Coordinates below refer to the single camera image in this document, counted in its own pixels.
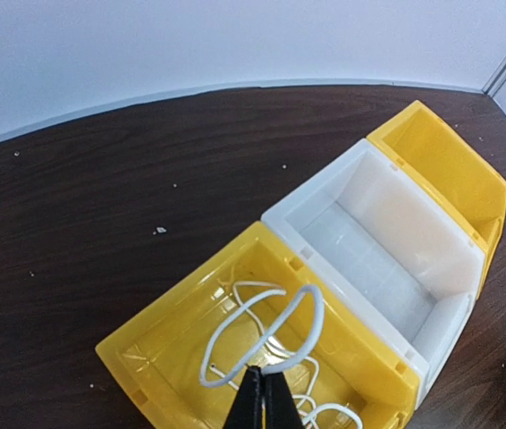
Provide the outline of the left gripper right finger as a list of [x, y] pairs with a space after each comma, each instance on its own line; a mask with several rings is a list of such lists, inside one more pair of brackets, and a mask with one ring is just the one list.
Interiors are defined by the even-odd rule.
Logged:
[[283, 373], [264, 376], [266, 429], [303, 429], [299, 411]]

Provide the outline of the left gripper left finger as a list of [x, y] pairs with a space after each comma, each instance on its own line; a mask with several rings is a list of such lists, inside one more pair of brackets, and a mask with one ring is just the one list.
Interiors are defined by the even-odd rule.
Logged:
[[223, 429], [262, 428], [262, 374], [249, 366], [223, 424]]

